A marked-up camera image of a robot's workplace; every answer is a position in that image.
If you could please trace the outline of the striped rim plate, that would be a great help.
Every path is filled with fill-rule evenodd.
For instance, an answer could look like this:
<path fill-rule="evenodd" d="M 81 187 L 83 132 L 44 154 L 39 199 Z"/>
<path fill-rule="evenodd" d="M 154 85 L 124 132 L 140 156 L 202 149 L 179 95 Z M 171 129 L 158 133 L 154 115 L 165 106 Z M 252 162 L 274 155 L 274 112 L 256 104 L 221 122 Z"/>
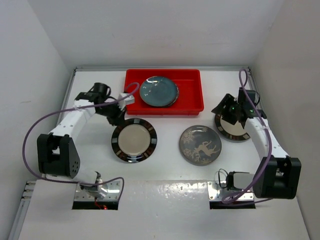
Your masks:
<path fill-rule="evenodd" d="M 244 130 L 239 121 L 231 124 L 223 119 L 220 114 L 214 116 L 214 124 L 217 130 L 228 140 L 242 142 L 250 139 L 250 135 Z"/>
<path fill-rule="evenodd" d="M 111 147 L 115 155 L 130 164 L 149 158 L 158 143 L 154 126 L 141 118 L 130 118 L 117 126 L 111 136 Z"/>

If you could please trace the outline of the large teal plate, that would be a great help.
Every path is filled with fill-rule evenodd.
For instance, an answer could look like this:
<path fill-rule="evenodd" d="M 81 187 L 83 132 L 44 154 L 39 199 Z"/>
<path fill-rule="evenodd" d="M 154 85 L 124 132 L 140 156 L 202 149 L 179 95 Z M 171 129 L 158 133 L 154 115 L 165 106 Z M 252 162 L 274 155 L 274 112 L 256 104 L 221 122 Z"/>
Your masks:
<path fill-rule="evenodd" d="M 140 86 L 139 96 L 152 107 L 163 107 L 176 96 L 176 84 L 164 76 L 147 78 Z"/>

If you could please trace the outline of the small teal plate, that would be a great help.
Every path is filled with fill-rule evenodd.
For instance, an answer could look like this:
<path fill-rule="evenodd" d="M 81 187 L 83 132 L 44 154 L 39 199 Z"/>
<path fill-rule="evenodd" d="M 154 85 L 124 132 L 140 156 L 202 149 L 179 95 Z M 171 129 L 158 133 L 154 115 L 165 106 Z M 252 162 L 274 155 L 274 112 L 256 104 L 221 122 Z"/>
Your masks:
<path fill-rule="evenodd" d="M 168 108 L 168 107 L 172 106 L 178 100 L 179 95 L 180 95 L 180 90 L 177 85 L 175 85 L 175 87 L 176 87 L 176 95 L 175 95 L 174 99 L 170 103 L 164 105 L 163 108 Z"/>

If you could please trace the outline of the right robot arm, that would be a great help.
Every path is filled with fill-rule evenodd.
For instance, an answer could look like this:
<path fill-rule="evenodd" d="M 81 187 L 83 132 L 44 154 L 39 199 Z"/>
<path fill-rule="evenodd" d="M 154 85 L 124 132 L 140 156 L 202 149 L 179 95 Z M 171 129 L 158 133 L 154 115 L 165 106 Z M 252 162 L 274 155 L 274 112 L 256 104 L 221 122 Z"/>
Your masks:
<path fill-rule="evenodd" d="M 227 93 L 211 111 L 224 121 L 240 123 L 254 143 L 260 164 L 249 187 L 257 198 L 293 199 L 296 196 L 302 163 L 291 157 L 272 133 L 267 116 L 256 109 L 245 91 L 239 88 L 238 98 Z"/>

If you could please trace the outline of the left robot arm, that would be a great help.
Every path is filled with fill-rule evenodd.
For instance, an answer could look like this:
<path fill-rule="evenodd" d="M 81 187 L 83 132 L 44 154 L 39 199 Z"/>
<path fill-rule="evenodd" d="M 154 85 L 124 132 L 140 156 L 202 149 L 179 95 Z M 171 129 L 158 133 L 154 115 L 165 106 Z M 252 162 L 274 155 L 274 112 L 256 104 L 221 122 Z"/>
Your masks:
<path fill-rule="evenodd" d="M 95 83 L 87 92 L 80 92 L 73 102 L 72 111 L 49 133 L 37 138 L 38 169 L 42 174 L 60 176 L 79 182 L 81 160 L 75 141 L 86 123 L 94 116 L 106 117 L 109 124 L 118 126 L 125 121 L 126 105 L 134 97 L 121 93 L 111 96 L 111 88 Z"/>

